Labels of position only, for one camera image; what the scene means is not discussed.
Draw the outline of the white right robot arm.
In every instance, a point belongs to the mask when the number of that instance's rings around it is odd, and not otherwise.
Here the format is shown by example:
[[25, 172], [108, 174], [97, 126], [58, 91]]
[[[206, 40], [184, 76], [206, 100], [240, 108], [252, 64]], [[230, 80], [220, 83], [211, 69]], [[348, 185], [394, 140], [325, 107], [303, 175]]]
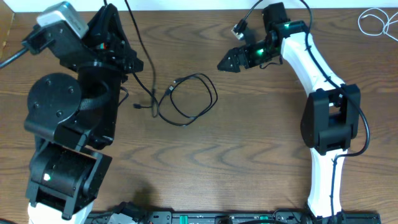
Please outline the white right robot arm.
[[360, 90], [334, 73], [315, 46], [310, 27], [304, 21], [291, 21], [282, 2], [265, 7], [262, 19], [266, 38], [228, 50], [217, 69], [233, 73], [265, 69], [273, 58], [293, 68], [307, 94], [300, 132], [312, 157], [308, 217], [331, 223], [341, 213], [341, 173], [358, 133]]

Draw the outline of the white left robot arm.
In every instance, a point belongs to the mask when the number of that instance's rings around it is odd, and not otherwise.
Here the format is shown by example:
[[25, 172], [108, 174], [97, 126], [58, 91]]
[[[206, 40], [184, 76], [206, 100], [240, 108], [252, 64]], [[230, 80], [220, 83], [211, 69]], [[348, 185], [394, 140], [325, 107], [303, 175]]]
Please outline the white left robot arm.
[[84, 223], [112, 161], [102, 150], [114, 141], [122, 85], [144, 64], [112, 4], [89, 22], [69, 2], [48, 7], [22, 44], [34, 55], [49, 49], [70, 70], [37, 80], [27, 97], [29, 221]]

